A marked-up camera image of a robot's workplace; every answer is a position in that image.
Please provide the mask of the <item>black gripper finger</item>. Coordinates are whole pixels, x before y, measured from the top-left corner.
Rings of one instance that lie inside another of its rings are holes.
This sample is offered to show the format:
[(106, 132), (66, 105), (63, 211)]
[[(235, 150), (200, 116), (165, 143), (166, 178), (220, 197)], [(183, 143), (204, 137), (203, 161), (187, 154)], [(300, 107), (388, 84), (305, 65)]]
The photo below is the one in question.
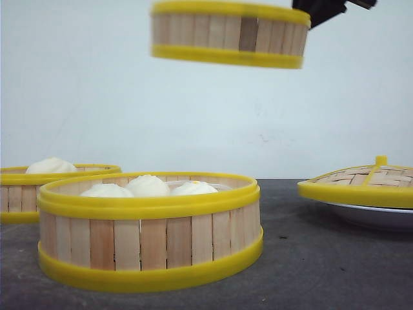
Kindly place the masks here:
[(348, 1), (367, 10), (370, 10), (377, 3), (377, 0), (348, 0)]
[(345, 13), (346, 1), (343, 0), (292, 0), (292, 8), (304, 11), (310, 15), (310, 28)]

